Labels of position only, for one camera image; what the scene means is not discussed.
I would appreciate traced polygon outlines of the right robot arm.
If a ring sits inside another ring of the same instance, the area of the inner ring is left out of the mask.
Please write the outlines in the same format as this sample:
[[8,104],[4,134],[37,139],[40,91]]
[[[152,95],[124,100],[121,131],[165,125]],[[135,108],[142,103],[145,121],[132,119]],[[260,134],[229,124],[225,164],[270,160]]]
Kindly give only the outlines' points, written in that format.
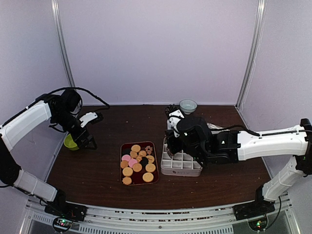
[[233,207],[236,220],[266,215],[274,203],[300,178],[312,173],[312,125],[307,118],[300,124],[281,130],[253,132],[237,126],[212,133],[202,117],[169,116],[166,141],[170,155],[183,151],[200,166],[228,164],[248,159],[290,155],[284,168],[255,192],[252,202]]

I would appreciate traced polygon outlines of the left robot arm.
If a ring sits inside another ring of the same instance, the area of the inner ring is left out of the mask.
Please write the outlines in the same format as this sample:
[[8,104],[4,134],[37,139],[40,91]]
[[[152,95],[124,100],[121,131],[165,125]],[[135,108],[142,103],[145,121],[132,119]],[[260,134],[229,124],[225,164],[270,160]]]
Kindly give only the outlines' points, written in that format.
[[88,123],[103,120],[100,110],[77,117],[82,108],[82,98],[77,88],[64,87],[43,94],[33,103],[0,126],[0,180],[2,187],[19,190],[36,197],[45,204],[45,212],[57,216],[57,222],[65,227],[66,221],[84,221],[87,208],[66,201],[66,193],[45,182],[30,170],[47,168],[58,142],[53,131],[71,134],[80,149],[97,149]]

